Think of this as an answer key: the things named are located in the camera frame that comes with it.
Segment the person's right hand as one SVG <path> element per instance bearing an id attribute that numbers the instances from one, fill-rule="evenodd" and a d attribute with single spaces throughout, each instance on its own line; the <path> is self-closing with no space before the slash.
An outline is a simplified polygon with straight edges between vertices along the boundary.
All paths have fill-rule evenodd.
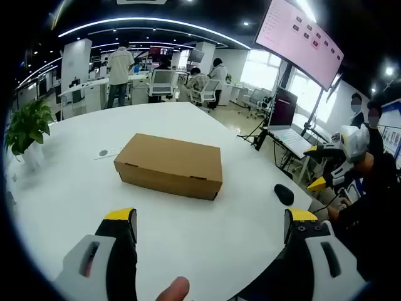
<path id="1" fill-rule="evenodd" d="M 369 178 L 372 176 L 374 165 L 374 156 L 366 152 L 363 159 L 354 164 L 355 170 L 359 173 L 363 178 Z"/>

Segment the person's left hand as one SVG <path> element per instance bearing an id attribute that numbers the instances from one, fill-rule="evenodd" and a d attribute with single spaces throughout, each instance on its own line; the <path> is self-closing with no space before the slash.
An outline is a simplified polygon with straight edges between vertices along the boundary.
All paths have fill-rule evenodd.
<path id="1" fill-rule="evenodd" d="M 156 301 L 183 301 L 190 290 L 190 283 L 185 277 L 177 277 L 163 292 L 159 294 Z"/>

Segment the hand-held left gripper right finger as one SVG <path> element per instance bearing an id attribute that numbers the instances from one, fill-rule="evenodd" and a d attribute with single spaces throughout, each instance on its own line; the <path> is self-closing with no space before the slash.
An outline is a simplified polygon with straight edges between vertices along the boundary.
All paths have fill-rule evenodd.
<path id="1" fill-rule="evenodd" d="M 309 211 L 284 212 L 284 248 L 235 300 L 357 300 L 367 283 L 357 259 L 328 221 Z"/>

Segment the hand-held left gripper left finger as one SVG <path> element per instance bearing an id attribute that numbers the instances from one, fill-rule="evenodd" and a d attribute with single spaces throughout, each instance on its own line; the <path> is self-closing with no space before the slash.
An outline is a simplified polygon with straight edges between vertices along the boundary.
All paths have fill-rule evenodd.
<path id="1" fill-rule="evenodd" d="M 65 300 L 136 300 L 137 210 L 108 213 L 64 257 L 55 285 Z"/>

